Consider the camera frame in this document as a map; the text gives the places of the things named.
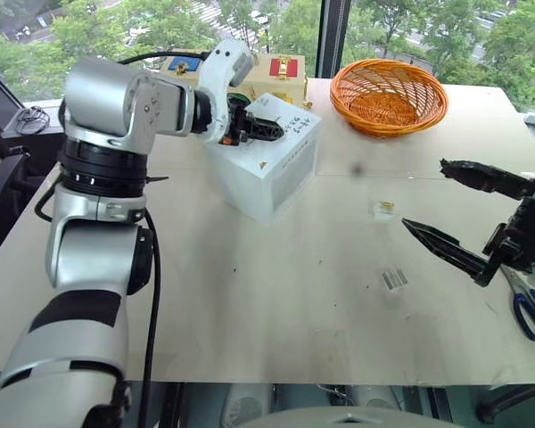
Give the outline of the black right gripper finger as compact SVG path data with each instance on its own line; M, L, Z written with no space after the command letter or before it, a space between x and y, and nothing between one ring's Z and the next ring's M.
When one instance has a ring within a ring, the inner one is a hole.
M495 272L487 270L489 262L463 248L458 239L423 223L403 218L403 226L429 252L467 273L479 286L490 284Z
M514 200L521 200L535 193L535 178L525 178L476 161L442 159L440 173L445 178L475 190L500 193Z

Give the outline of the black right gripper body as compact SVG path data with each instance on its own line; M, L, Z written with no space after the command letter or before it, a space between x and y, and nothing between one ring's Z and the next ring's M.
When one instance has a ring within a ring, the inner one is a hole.
M535 199L524 198L506 223L499 223L486 243L483 254L489 257L487 274L495 274L501 265L535 273Z

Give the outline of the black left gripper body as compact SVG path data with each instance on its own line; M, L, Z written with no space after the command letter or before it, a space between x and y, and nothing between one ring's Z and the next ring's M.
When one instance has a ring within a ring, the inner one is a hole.
M223 145L237 146L246 143L249 132L245 129L247 111L245 108L251 104L249 98L237 93L229 93L226 96L229 123L221 143Z

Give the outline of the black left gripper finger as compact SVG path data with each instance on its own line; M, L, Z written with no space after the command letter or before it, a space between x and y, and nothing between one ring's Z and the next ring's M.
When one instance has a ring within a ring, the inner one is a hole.
M263 119L254 113L247 111L246 120L249 122L250 131L283 131L284 129L274 120Z
M284 136L285 132L281 128L253 128L248 137L254 140L274 142Z

